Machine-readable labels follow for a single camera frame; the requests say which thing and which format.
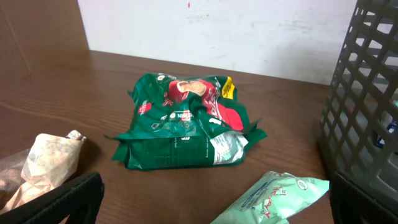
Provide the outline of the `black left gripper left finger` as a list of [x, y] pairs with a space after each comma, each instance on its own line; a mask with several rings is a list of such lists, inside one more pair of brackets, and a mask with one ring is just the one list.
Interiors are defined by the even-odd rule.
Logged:
[[1, 215], [1, 224], [95, 223], [104, 197], [99, 172], [90, 172]]

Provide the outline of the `green Nescafe coffee bag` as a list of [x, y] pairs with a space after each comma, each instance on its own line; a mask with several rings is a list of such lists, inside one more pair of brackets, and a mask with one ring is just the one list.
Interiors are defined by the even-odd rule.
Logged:
[[129, 129], [115, 136], [112, 159], [129, 170], [233, 166], [266, 138], [250, 122], [231, 77], [177, 78], [166, 73], [140, 77], [129, 96]]

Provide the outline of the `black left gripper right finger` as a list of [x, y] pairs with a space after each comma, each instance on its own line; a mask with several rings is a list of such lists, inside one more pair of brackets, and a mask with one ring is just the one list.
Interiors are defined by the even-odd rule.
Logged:
[[335, 224], [397, 224], [397, 197], [336, 171], [330, 184]]

